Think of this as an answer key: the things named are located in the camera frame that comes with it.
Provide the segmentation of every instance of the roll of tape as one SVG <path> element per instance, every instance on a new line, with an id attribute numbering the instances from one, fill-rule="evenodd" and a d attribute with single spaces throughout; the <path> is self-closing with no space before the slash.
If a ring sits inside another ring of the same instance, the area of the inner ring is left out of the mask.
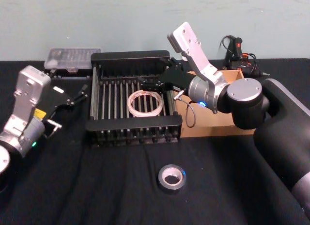
<path id="1" fill-rule="evenodd" d="M 160 169 L 158 182 L 165 193 L 177 194 L 185 186 L 186 173 L 180 166 L 168 164 Z"/>

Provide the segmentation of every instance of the black metal rack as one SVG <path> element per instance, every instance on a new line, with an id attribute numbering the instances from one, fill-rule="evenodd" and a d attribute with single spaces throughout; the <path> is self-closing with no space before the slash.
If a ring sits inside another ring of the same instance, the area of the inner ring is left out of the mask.
<path id="1" fill-rule="evenodd" d="M 134 117 L 127 99 L 140 89 L 138 77 L 156 80 L 166 70 L 166 50 L 95 53 L 91 57 L 93 84 L 90 119 L 86 130 L 97 145 L 128 145 L 177 142 L 182 117 L 176 111 L 172 91 L 163 93 L 163 110 L 156 117 Z M 141 112 L 157 107 L 149 96 L 139 97 L 134 106 Z"/>

